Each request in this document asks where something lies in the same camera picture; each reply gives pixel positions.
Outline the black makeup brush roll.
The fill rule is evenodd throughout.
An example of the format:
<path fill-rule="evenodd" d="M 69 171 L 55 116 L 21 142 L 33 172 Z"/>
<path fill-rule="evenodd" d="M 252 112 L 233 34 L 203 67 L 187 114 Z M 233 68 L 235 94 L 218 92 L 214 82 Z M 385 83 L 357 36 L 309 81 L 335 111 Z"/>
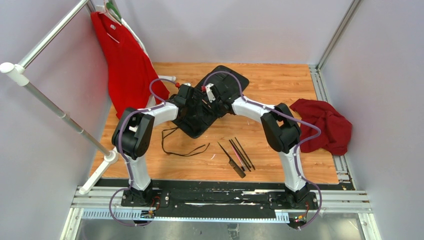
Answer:
<path fill-rule="evenodd" d="M 202 86 L 214 84 L 218 87 L 232 87 L 244 91 L 250 81 L 238 72 L 224 66 L 219 65 L 208 73 L 194 88 L 199 91 L 200 109 L 196 112 L 187 114 L 178 114 L 172 121 L 189 137 L 196 139 L 201 136 L 218 118 L 223 116 L 215 116 L 207 103 L 207 95 L 202 91 Z"/>

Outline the aluminium frame post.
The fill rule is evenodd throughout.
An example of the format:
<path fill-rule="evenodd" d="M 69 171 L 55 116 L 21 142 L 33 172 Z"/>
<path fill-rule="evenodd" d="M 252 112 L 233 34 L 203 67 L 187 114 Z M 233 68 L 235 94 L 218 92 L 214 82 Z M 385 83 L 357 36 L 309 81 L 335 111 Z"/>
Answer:
<path fill-rule="evenodd" d="M 340 23 L 338 24 L 338 27 L 336 28 L 334 34 L 332 35 L 327 47 L 325 48 L 322 56 L 320 57 L 318 63 L 316 64 L 316 70 L 321 71 L 325 64 L 327 63 L 331 53 L 333 52 L 334 48 L 338 44 L 340 38 L 342 37 L 343 33 L 347 29 L 350 21 L 353 19 L 354 15 L 356 14 L 359 6 L 361 5 L 363 1 L 362 0 L 352 0 L 348 9 L 346 10 L 344 16 L 342 17 Z"/>

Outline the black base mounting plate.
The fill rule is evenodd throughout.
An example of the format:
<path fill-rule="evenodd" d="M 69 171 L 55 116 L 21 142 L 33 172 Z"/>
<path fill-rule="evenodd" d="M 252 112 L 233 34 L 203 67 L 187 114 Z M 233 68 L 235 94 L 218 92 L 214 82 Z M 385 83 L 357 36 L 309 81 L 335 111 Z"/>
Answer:
<path fill-rule="evenodd" d="M 122 194 L 123 207 L 149 207 L 156 217 L 268 219 L 275 210 L 300 215 L 319 210 L 310 185 L 290 190 L 283 183 L 153 180 L 146 190 Z"/>

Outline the red hanging shirt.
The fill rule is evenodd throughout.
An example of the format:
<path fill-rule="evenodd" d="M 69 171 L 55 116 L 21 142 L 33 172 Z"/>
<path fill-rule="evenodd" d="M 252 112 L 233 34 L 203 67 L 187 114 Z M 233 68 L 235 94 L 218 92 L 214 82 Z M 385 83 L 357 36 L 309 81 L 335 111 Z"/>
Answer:
<path fill-rule="evenodd" d="M 108 67 L 108 94 L 121 118 L 126 108 L 147 106 L 152 93 L 167 100 L 170 92 L 132 33 L 105 14 L 94 12 L 91 21 Z"/>

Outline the green white hangers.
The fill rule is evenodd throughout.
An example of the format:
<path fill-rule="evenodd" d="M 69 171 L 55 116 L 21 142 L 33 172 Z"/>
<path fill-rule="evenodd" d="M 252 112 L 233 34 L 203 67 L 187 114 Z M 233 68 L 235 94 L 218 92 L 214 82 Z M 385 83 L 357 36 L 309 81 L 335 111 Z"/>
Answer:
<path fill-rule="evenodd" d="M 120 12 L 112 1 L 104 0 L 103 4 L 95 5 L 94 9 L 96 12 L 108 17 L 111 21 L 117 23 L 118 25 L 122 25 L 122 17 Z"/>

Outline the black comb brush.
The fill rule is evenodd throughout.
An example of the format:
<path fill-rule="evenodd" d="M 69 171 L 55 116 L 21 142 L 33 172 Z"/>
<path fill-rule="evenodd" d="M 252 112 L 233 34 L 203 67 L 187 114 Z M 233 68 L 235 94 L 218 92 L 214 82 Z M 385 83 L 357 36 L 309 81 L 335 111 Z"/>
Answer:
<path fill-rule="evenodd" d="M 244 178 L 246 176 L 245 172 L 236 164 L 233 158 L 228 154 L 228 152 L 223 148 L 223 146 L 218 143 L 224 154 L 228 157 L 229 165 L 234 169 L 234 171 L 239 175 L 240 178 Z"/>

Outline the black angled brush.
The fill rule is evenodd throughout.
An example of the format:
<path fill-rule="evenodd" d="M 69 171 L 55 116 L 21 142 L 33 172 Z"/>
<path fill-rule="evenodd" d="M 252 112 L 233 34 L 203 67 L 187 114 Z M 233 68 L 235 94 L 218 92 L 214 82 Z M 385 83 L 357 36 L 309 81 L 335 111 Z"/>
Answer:
<path fill-rule="evenodd" d="M 245 157 L 242 154 L 242 151 L 238 148 L 238 146 L 235 144 L 235 142 L 230 139 L 229 140 L 231 146 L 235 149 L 236 153 L 238 154 L 240 160 L 242 161 L 242 163 L 244 164 L 244 167 L 248 170 L 248 171 L 252 171 L 250 165 L 248 164 L 247 160 L 245 159 Z"/>

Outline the pink handled makeup brush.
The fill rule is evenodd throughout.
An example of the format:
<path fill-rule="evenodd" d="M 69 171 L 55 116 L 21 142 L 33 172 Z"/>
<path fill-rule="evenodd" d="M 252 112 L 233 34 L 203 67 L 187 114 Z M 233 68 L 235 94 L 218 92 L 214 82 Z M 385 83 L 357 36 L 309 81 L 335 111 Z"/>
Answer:
<path fill-rule="evenodd" d="M 237 152 L 237 150 L 235 149 L 235 147 L 233 145 L 231 146 L 231 148 L 234 151 L 234 154 L 236 155 L 238 161 L 240 162 L 240 168 L 245 172 L 246 171 L 245 165 L 244 165 L 244 162 L 242 161 L 239 153 Z"/>

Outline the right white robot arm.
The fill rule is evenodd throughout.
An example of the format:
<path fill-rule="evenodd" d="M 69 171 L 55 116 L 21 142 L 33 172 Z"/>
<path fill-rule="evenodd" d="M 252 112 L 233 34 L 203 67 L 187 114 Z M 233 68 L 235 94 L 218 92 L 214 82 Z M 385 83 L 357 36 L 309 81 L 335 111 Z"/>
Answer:
<path fill-rule="evenodd" d="M 301 130 L 287 105 L 267 105 L 242 95 L 232 102 L 231 110 L 262 124 L 267 143 L 278 153 L 283 167 L 286 203 L 299 208 L 310 190 L 300 161 Z"/>

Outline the thin black eyeliner brush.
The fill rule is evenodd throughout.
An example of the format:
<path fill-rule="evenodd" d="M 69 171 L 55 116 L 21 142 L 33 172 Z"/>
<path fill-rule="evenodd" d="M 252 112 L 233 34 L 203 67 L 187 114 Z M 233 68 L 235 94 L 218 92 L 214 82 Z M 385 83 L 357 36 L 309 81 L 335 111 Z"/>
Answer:
<path fill-rule="evenodd" d="M 241 152 L 242 152 L 242 154 L 243 154 L 243 157 L 244 157 L 244 158 L 245 158 L 245 160 L 246 160 L 247 165 L 248 165 L 251 169 L 253 169 L 253 170 L 255 171 L 255 170 L 256 170 L 256 168 L 255 168 L 255 166 L 253 165 L 252 161 L 250 160 L 249 156 L 247 155 L 246 151 L 245 151 L 245 150 L 244 150 L 244 148 L 242 147 L 241 143 L 239 142 L 239 140 L 238 140 L 236 137 L 235 137 L 234 139 L 235 139 L 235 141 L 237 142 L 237 144 L 238 144 L 238 146 L 239 146 L 239 149 L 241 150 Z"/>

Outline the metal clothes rack pole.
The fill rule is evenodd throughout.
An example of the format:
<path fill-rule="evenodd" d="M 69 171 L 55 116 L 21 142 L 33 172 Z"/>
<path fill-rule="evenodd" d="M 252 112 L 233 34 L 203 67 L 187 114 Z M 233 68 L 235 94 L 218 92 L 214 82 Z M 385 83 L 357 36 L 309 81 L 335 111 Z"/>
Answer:
<path fill-rule="evenodd" d="M 0 3 L 0 175 L 13 190 L 86 195 L 118 158 L 100 144 L 110 99 L 99 4 Z"/>

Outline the dark red crumpled cloth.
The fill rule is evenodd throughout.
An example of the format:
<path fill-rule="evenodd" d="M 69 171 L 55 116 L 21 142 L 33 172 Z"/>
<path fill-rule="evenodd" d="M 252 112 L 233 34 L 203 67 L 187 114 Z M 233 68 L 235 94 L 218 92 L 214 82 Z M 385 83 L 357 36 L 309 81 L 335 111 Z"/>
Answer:
<path fill-rule="evenodd" d="M 290 106 L 290 109 L 298 113 L 302 121 L 321 130 L 318 137 L 301 144 L 301 152 L 311 153 L 324 149 L 336 156 L 342 156 L 348 152 L 353 125 L 331 104 L 300 98 Z"/>

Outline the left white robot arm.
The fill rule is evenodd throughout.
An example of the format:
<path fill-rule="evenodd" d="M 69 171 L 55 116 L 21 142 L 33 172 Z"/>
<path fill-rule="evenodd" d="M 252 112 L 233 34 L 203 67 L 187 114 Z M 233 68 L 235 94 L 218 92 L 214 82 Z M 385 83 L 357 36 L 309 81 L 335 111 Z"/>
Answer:
<path fill-rule="evenodd" d="M 119 120 L 111 141 L 127 167 L 129 186 L 125 191 L 142 207 L 153 201 L 153 184 L 146 163 L 153 129 L 176 120 L 182 109 L 193 102 L 194 95 L 195 88 L 185 83 L 171 99 L 148 108 L 128 107 Z"/>

